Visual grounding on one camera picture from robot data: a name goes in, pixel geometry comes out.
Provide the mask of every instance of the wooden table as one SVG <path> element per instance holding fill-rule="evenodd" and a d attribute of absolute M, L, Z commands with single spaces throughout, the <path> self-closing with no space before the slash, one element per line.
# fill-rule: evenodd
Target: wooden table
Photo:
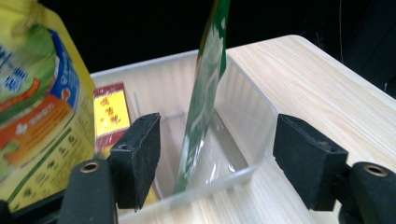
<path fill-rule="evenodd" d="M 370 161 L 396 172 L 394 99 L 296 35 L 228 49 L 228 54 L 279 113 L 304 119 L 349 151 L 349 165 Z M 270 157 L 248 183 L 149 223 L 337 223 L 337 210 L 306 210 Z"/>

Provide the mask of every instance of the clear plastic bin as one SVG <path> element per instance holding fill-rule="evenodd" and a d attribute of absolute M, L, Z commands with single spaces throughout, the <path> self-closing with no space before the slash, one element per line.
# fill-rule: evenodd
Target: clear plastic bin
<path fill-rule="evenodd" d="M 120 211 L 120 223 L 144 221 L 250 179 L 276 131 L 275 108 L 237 64 L 228 58 L 215 102 L 215 113 L 188 189 L 172 195 L 195 77 L 197 51 L 92 74 L 98 87 L 122 81 L 131 120 L 159 112 L 161 158 L 155 186 L 161 200 L 138 212 Z"/>

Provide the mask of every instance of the orange label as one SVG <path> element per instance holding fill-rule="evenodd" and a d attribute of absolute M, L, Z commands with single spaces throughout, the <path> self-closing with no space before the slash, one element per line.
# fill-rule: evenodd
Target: orange label
<path fill-rule="evenodd" d="M 13 167 L 24 165 L 46 148 L 50 143 L 46 140 L 53 139 L 49 135 L 56 136 L 64 128 L 71 112 L 66 102 L 47 96 L 37 108 L 0 131 L 0 151 L 7 150 L 5 158 Z"/>

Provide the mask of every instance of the black background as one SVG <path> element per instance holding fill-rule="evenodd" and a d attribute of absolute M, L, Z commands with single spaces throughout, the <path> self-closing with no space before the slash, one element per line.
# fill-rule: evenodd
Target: black background
<path fill-rule="evenodd" d="M 345 63 L 381 88 L 396 76 L 395 44 L 383 44 L 396 37 L 390 35 L 396 31 L 392 16 L 396 1 L 341 1 Z M 198 49 L 213 4 L 213 0 L 40 2 L 61 16 L 90 72 Z M 301 35 L 341 61 L 339 7 L 340 0 L 231 0 L 227 48 Z"/>

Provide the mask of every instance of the yellow snack bag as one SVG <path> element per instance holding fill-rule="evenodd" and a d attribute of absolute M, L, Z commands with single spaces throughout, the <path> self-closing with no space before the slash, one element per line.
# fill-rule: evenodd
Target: yellow snack bag
<path fill-rule="evenodd" d="M 61 19 L 0 0 L 0 199 L 11 211 L 66 187 L 94 153 L 94 84 Z"/>

